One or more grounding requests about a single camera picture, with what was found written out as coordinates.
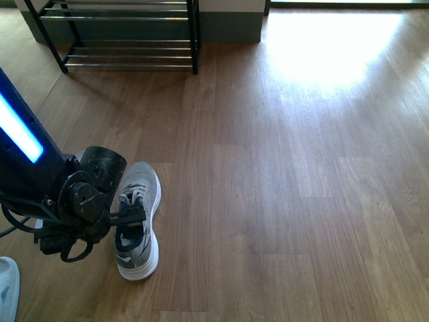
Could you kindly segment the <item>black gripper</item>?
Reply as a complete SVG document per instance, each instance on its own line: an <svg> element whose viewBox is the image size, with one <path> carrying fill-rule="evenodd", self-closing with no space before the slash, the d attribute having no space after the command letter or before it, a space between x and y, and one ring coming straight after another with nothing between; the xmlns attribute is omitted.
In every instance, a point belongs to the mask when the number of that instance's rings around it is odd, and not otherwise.
<svg viewBox="0 0 429 322"><path fill-rule="evenodd" d="M88 255L93 246L109 232L111 226L122 229L124 238L140 238L146 214L143 206L126 206L110 213L117 190L117 176L100 171L96 178L79 171L66 180L58 199L58 215L62 224L45 221L35 233L45 255L68 255L77 240L86 242L82 252Z"/></svg>

